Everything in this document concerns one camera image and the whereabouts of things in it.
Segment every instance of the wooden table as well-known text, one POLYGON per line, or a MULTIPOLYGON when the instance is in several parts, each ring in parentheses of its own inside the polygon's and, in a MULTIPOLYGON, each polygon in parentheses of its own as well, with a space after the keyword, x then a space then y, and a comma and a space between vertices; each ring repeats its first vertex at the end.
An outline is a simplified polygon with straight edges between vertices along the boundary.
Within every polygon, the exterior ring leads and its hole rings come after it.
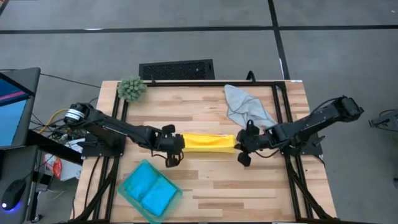
MULTIPOLYGON (((97 109, 111 115, 116 93, 116 81, 103 82, 97 109)), ((286 81, 293 119, 309 113, 303 83, 286 81)), ((241 87, 258 97, 276 120, 272 90, 266 86, 241 87)), ((226 117, 227 105, 223 87, 149 87, 145 98, 130 104, 127 122, 161 128, 174 124, 176 131, 236 135, 241 129, 226 117)), ((243 167, 235 154, 185 153, 177 167, 166 168, 160 157, 127 140, 125 153, 119 164, 116 188, 142 159, 148 159, 169 179, 183 189, 183 198, 166 221, 168 222, 269 222, 294 221, 292 199, 287 182, 284 158, 278 153, 269 159, 252 155, 250 167, 243 167)), ((83 210, 86 189, 95 158, 83 163, 76 192, 76 215, 83 210)), ((336 216, 323 164, 313 156, 302 156, 309 191, 331 216, 336 216)), ((94 196, 101 172, 100 159, 90 187, 89 201, 94 196)), ((297 189, 301 214, 305 216, 303 197, 297 189)), ((117 192, 114 194, 111 222, 144 222, 145 219, 117 192)), ((100 218, 104 217, 105 192, 100 218)))

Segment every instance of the green plant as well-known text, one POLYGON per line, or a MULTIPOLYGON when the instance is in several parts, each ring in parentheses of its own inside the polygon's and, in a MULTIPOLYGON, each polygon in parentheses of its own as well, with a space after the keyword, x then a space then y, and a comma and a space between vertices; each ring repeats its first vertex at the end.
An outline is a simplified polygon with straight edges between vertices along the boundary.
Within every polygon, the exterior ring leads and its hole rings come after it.
POLYGON ((129 103, 137 102, 147 90, 147 85, 140 78, 123 79, 118 86, 119 97, 129 103))

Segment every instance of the yellow cloth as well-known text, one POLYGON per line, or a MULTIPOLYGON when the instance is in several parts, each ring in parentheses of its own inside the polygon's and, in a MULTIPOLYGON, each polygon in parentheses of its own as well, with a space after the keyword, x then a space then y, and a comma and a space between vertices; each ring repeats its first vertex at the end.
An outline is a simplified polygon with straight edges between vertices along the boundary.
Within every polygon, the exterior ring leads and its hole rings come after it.
POLYGON ((235 152, 236 140, 231 134, 182 133, 182 135, 185 141, 183 152, 235 152))

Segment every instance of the gray towel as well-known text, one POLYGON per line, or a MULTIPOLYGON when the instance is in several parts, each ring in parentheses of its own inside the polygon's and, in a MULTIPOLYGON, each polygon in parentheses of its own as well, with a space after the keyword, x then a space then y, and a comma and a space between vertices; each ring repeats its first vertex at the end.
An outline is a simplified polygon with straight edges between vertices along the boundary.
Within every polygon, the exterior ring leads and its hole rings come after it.
POLYGON ((269 128, 276 124, 268 111, 262 106, 260 99, 231 85, 225 85, 224 91, 228 104, 227 117, 236 124, 246 128, 246 123, 250 119, 259 128, 264 126, 269 128))

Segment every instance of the blue plastic container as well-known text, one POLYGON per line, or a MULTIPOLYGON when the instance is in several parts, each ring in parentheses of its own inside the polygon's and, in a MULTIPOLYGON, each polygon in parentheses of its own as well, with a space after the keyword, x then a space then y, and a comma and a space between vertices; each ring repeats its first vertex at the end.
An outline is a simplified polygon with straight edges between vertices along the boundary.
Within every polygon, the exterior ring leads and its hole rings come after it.
POLYGON ((126 180, 124 180, 123 182, 120 183, 119 187, 118 187, 118 192, 119 194, 121 194, 132 206, 134 206, 134 208, 136 208, 138 210, 139 213, 141 213, 142 216, 144 216, 148 222, 150 222, 151 224, 158 224, 158 223, 162 223, 163 220, 167 217, 167 215, 169 215, 170 211, 176 206, 177 202, 181 199, 182 197, 182 190, 177 187, 173 182, 171 182, 165 175, 163 175, 159 170, 157 170, 148 160, 144 159, 142 160, 138 166, 131 172, 131 174, 126 178, 126 180), (125 183, 126 181, 128 181, 133 173, 135 173, 135 171, 143 164, 147 164, 149 165, 149 167, 152 168, 152 170, 158 175, 158 176, 162 176, 164 177, 164 179, 166 179, 177 191, 174 194, 174 196, 172 197, 172 199, 170 200, 169 204, 167 205, 166 209, 163 211, 163 214, 161 216, 156 216, 153 215, 151 212, 149 212, 148 210, 146 210, 144 207, 142 207, 142 205, 135 200, 133 197, 131 197, 125 189, 125 183))

